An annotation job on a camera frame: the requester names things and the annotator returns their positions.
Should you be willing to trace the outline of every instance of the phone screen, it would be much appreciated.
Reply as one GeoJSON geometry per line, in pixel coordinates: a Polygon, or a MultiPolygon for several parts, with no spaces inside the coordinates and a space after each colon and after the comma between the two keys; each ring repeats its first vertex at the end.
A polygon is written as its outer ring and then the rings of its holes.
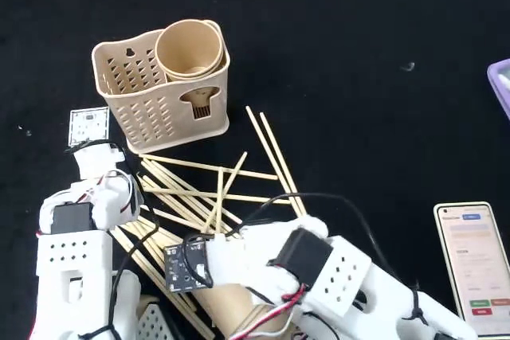
{"type": "Polygon", "coordinates": [[[487,205],[437,212],[465,321],[483,336],[510,334],[510,271],[487,205]]]}

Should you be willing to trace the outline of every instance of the black table surface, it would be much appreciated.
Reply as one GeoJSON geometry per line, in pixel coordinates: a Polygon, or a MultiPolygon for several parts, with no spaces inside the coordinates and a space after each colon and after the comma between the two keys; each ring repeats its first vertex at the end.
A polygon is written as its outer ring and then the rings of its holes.
{"type": "MultiPolygon", "coordinates": [[[[94,86],[92,48],[182,18],[214,19],[223,28],[232,56],[230,128],[162,155],[233,167],[247,150],[246,169],[272,172],[244,106],[264,111],[299,190],[349,197],[402,279],[418,280],[450,309],[434,205],[488,201],[508,238],[510,122],[486,70],[510,57],[509,2],[0,0],[0,10],[5,338],[24,338],[33,322],[39,206],[78,179],[76,163],[63,154],[69,110],[105,104],[94,86]],[[406,71],[410,62],[414,69],[406,71]]],[[[123,138],[115,122],[111,130],[123,138]]],[[[213,173],[174,169],[199,189],[216,188],[213,173]]],[[[281,191],[278,182],[246,178],[233,187],[251,195],[281,191]]],[[[254,207],[226,204],[241,217],[254,207]]],[[[374,256],[344,206],[306,205],[331,234],[374,256]]],[[[268,215],[292,217],[285,207],[268,215]]],[[[116,246],[116,264],[121,254],[116,246]]],[[[157,294],[130,268],[145,292],[157,294]]]]}

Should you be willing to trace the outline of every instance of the purple container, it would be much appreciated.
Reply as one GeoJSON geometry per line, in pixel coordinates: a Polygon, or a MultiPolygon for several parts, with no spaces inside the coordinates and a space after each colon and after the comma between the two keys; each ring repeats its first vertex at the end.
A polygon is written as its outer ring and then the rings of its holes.
{"type": "Polygon", "coordinates": [[[490,65],[487,76],[504,112],[510,119],[510,59],[490,65]]]}

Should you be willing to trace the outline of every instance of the plastic basket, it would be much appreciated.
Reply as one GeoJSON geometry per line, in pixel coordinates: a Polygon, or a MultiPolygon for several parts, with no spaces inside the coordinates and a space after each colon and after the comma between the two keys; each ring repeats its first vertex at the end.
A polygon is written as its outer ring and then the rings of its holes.
{"type": "MultiPolygon", "coordinates": [[[[216,23],[207,22],[222,34],[216,23]]],[[[92,51],[96,89],[126,135],[129,149],[137,154],[220,135],[229,127],[226,100],[230,55],[225,42],[216,72],[199,80],[167,82],[154,51],[162,31],[103,42],[92,51]],[[218,91],[210,97],[209,107],[197,112],[184,96],[208,87],[218,91]]]]}

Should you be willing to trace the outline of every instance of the robotic arm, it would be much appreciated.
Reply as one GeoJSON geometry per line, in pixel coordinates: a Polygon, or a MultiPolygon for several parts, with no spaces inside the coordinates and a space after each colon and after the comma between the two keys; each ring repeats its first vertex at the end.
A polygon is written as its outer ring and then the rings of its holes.
{"type": "MultiPolygon", "coordinates": [[[[75,153],[82,180],[46,198],[40,210],[37,316],[30,338],[78,339],[107,326],[112,292],[112,238],[107,231],[134,221],[141,195],[130,174],[117,169],[124,154],[108,144],[75,153]]],[[[138,277],[120,277],[113,325],[135,340],[138,277]]],[[[94,337],[113,338],[109,330],[94,337]]]]}
{"type": "MultiPolygon", "coordinates": [[[[310,338],[333,338],[318,316],[337,336],[353,340],[477,339],[467,323],[427,294],[411,291],[341,236],[328,237],[326,225],[317,218],[246,226],[240,234],[237,239],[217,235],[208,240],[206,264],[196,264],[197,272],[204,274],[207,266],[215,286],[239,283],[276,305],[305,285],[292,321],[310,338]]],[[[167,280],[173,290],[179,278],[189,276],[181,273],[178,257],[179,252],[167,253],[167,280]]],[[[197,282],[195,287],[203,286],[197,282]]],[[[235,334],[231,339],[249,337],[235,334]]]]}

